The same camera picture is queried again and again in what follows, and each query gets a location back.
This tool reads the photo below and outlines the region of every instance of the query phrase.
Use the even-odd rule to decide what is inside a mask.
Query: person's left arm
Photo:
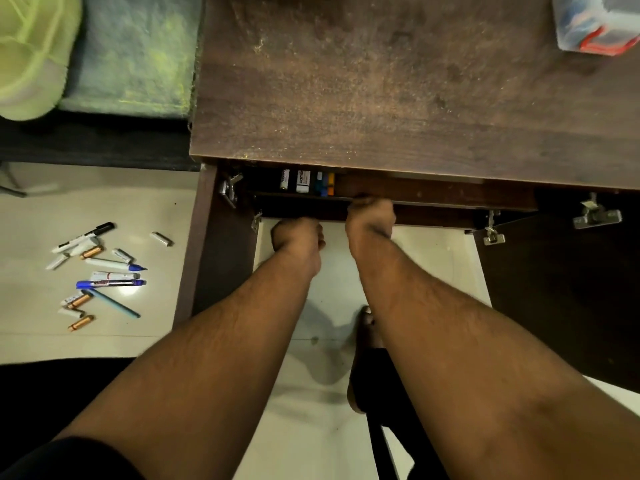
[[[93,438],[147,480],[231,479],[260,421],[311,279],[322,227],[279,224],[276,253],[238,290],[121,373],[59,438]]]

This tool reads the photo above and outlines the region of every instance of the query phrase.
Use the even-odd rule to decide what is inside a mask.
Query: open cabinet door
[[[474,235],[496,310],[582,374],[640,392],[635,200],[617,202],[620,224],[576,230],[567,215],[540,213],[496,226],[503,244],[485,246],[486,232]]]

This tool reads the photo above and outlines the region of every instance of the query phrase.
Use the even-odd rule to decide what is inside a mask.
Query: pile of markers and batteries
[[[113,222],[107,222],[99,225],[95,229],[79,235],[75,239],[68,242],[63,242],[59,246],[56,246],[51,250],[52,253],[58,256],[54,259],[45,269],[53,271],[62,263],[73,257],[79,257],[85,263],[92,266],[100,266],[105,269],[117,269],[117,272],[113,271],[94,271],[91,277],[87,281],[78,281],[76,283],[76,293],[70,297],[62,300],[60,303],[61,308],[58,313],[73,316],[76,322],[69,325],[68,331],[76,331],[79,328],[84,327],[91,323],[95,317],[93,315],[86,315],[80,306],[84,305],[91,298],[98,298],[105,301],[110,306],[113,306],[121,313],[131,317],[140,318],[140,314],[130,310],[126,306],[118,303],[116,300],[108,297],[107,295],[100,293],[96,288],[112,287],[112,286],[144,286],[146,281],[140,279],[139,271],[146,271],[138,264],[133,264],[135,258],[130,256],[121,249],[114,249],[111,252],[118,258],[118,260],[95,258],[94,256],[104,251],[104,246],[98,239],[98,236],[104,234],[115,228]],[[163,236],[160,233],[152,232],[150,234],[156,241],[162,242],[165,246],[171,246],[173,243],[170,239]]]

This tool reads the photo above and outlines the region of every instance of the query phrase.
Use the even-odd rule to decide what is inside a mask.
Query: person's left hand
[[[274,251],[288,252],[305,266],[310,266],[313,276],[320,272],[320,250],[326,243],[318,220],[310,217],[284,219],[271,229],[271,243]]]

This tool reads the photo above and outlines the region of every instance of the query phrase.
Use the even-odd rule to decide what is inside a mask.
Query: brown wooden table top
[[[207,0],[191,154],[640,189],[640,47],[550,0]]]

